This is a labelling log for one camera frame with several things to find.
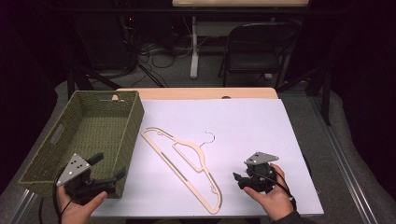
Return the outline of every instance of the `desk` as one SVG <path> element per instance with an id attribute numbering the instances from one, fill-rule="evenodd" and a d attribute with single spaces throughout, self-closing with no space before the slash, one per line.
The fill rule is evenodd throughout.
<path id="1" fill-rule="evenodd" d="M 174 7 L 307 7 L 309 0 L 173 0 Z M 203 23 L 203 27 L 207 27 L 207 31 L 200 31 L 199 23 L 196 17 L 192 17 L 192 58 L 191 58 L 191 78 L 198 78 L 198 35 L 214 35 L 227 36 L 231 30 L 242 23 L 207 24 Z"/>
<path id="2" fill-rule="evenodd" d="M 145 107 L 141 131 L 147 127 L 164 128 L 173 136 L 192 141 L 197 145 L 212 138 L 205 131 L 213 132 L 216 140 L 201 146 L 205 153 L 206 165 L 222 192 L 223 203 L 218 213 L 209 214 L 161 157 L 141 136 L 138 136 L 122 198 L 106 200 L 92 214 L 94 217 L 265 216 L 261 206 L 238 188 L 232 175 L 232 172 L 244 175 L 243 171 L 246 170 L 244 159 L 257 150 L 279 156 L 280 160 L 276 163 L 288 174 L 287 181 L 291 193 L 295 196 L 302 215 L 323 214 L 286 110 L 277 99 L 275 90 L 270 88 L 182 88 L 120 89 L 119 91 L 140 92 Z M 239 102 L 239 100 L 222 100 L 220 99 L 222 96 L 247 99 L 241 99 L 243 101 L 241 105 L 238 104 L 240 106 L 231 109 L 227 105 L 233 105 L 233 102 Z M 210 107 L 205 107 L 207 102 L 211 104 Z M 252 103 L 255 109 L 249 109 Z M 252 124 L 246 119 L 245 114 L 244 119 L 238 118 L 236 111 L 241 108 L 246 109 L 249 116 L 260 119 L 254 120 Z M 260 139 L 259 146 L 254 144 L 258 139 Z M 204 184 L 206 189 L 210 189 L 209 186 Z"/>

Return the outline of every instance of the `green woven basket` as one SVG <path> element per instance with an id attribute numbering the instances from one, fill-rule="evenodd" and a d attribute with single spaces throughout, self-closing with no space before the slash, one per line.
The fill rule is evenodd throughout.
<path id="1" fill-rule="evenodd" d="M 137 91 L 76 91 L 19 183 L 39 196 L 52 197 L 54 179 L 74 153 L 85 160 L 104 153 L 105 158 L 91 167 L 96 179 L 112 177 L 123 167 L 128 170 L 143 115 Z M 122 196 L 125 180 L 109 198 Z"/>

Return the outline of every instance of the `white paper sheet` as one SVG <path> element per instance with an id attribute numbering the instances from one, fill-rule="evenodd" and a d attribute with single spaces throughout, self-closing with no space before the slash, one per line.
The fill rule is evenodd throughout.
<path id="1" fill-rule="evenodd" d="M 211 142 L 215 136 L 212 143 L 202 145 L 206 166 L 223 196 L 222 206 L 215 216 L 265 215 L 262 207 L 233 179 L 233 172 L 247 176 L 244 160 L 256 151 L 279 157 L 274 163 L 286 173 L 300 214 L 323 214 L 281 100 L 166 100 L 144 101 L 143 106 L 145 115 L 140 131 L 157 127 L 198 146 Z M 165 141 L 159 135 L 152 137 Z M 163 152 L 175 160 L 177 168 L 211 204 L 216 203 L 216 195 L 210 191 L 205 175 L 191 172 L 180 156 L 171 155 L 171 146 Z M 122 198 L 107 199 L 93 216 L 213 217 L 140 134 Z"/>

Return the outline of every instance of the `dark background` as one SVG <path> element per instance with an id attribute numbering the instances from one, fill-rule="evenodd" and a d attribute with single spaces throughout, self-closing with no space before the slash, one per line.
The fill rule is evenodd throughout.
<path id="1" fill-rule="evenodd" d="M 170 1 L 134 2 L 141 7 L 170 7 L 169 3 Z M 311 7 L 343 9 L 350 5 L 359 6 L 361 14 L 359 22 L 350 27 L 346 49 L 332 69 L 332 90 L 344 101 L 356 149 L 378 182 L 395 198 L 396 20 L 392 13 L 396 7 L 392 1 L 384 0 L 365 1 L 364 4 L 352 0 L 316 0 Z M 122 32 L 119 32 L 120 27 L 114 17 L 103 25 L 111 33 L 104 41 L 109 46 L 116 46 L 115 51 L 120 53 L 119 56 L 124 56 L 112 57 L 113 61 L 110 61 L 104 54 L 107 51 L 101 51 L 97 47 L 92 47 L 92 52 L 84 50 L 84 41 L 87 40 L 81 39 L 81 33 L 77 33 L 70 20 L 61 15 L 51 17 L 49 21 L 36 4 L 23 0 L 3 0 L 1 10 L 0 127 L 3 131 L 0 149 L 2 158 L 7 159 L 0 162 L 0 192 L 20 167 L 56 104 L 54 88 L 66 80 L 70 68 L 64 49 L 70 49 L 79 62 L 88 66 L 92 66 L 94 60 L 92 52 L 97 53 L 101 63 L 120 67 L 134 66 L 130 58 L 131 52 L 120 45 Z M 175 21 L 175 18 L 158 16 L 134 19 L 138 27 L 142 28 L 142 33 L 157 39 L 164 46 L 172 46 L 169 25 L 174 25 L 177 29 L 175 24 L 179 21 Z M 318 66 L 328 56 L 334 35 L 344 22 L 346 21 L 305 20 L 290 61 L 287 79 L 294 79 Z M 59 30 L 53 30 L 51 24 L 57 24 Z M 70 40 L 69 46 L 57 42 L 59 33 Z M 95 36 L 96 34 L 89 35 L 88 39 Z"/>

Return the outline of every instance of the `hand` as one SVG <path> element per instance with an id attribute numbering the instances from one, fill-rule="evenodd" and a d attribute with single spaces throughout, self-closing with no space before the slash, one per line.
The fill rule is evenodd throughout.
<path id="1" fill-rule="evenodd" d="M 59 202 L 61 206 L 61 212 L 70 202 L 71 198 L 66 194 L 66 189 L 64 186 L 58 188 Z M 88 224 L 90 222 L 90 217 L 92 212 L 105 201 L 107 193 L 103 191 L 102 193 L 96 195 L 89 203 L 84 206 L 77 203 L 70 203 L 62 214 L 62 223 L 68 224 Z"/>
<path id="2" fill-rule="evenodd" d="M 279 175 L 282 175 L 283 178 L 285 178 L 285 174 L 279 166 L 275 164 L 271 164 L 271 166 L 274 167 L 275 171 L 277 171 Z M 286 183 L 279 175 L 276 175 L 276 181 L 283 187 L 286 187 Z M 275 185 L 274 189 L 268 194 L 260 194 L 249 187 L 244 187 L 244 191 L 248 196 L 262 206 L 264 211 L 273 221 L 278 221 L 293 211 L 293 205 L 290 202 L 289 195 L 278 185 Z"/>

